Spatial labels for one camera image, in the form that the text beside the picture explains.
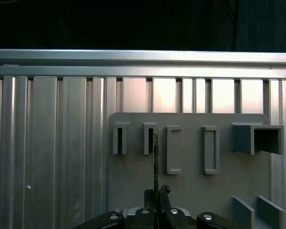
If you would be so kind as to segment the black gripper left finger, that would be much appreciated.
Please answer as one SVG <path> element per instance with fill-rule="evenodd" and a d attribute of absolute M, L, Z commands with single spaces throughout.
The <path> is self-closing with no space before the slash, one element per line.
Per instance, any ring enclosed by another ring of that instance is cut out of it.
<path fill-rule="evenodd" d="M 156 200 L 152 189 L 144 191 L 144 206 L 108 211 L 78 226 L 76 229 L 156 229 Z"/>

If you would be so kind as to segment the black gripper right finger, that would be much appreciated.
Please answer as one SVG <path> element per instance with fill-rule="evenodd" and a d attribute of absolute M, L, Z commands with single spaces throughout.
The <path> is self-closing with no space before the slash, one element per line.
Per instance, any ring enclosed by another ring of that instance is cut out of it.
<path fill-rule="evenodd" d="M 245 229 L 246 226 L 212 212 L 202 212 L 192 218 L 186 210 L 172 207 L 170 188 L 162 185 L 158 190 L 158 221 L 161 229 Z"/>

